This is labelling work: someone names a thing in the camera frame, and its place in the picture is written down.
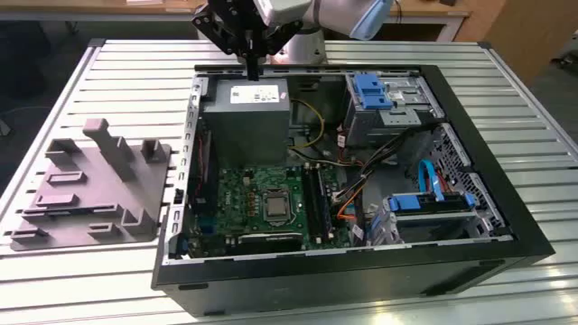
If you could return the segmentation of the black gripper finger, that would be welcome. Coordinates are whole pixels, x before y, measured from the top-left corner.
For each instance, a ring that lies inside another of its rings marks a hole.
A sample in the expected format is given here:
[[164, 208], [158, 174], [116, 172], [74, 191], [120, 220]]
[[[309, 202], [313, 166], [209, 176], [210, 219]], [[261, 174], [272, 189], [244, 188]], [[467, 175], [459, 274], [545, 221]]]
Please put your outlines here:
[[201, 9], [193, 15], [190, 22], [197, 31], [217, 46], [221, 52], [237, 57], [237, 61], [245, 67], [246, 79], [253, 81], [253, 55], [244, 33], [228, 31], [224, 28], [224, 24], [216, 21], [216, 16], [210, 10]]
[[272, 30], [260, 26], [252, 32], [252, 80], [257, 81], [261, 75], [261, 60], [266, 55], [274, 55], [289, 39], [297, 34], [302, 27], [302, 21], [294, 20], [276, 26]]

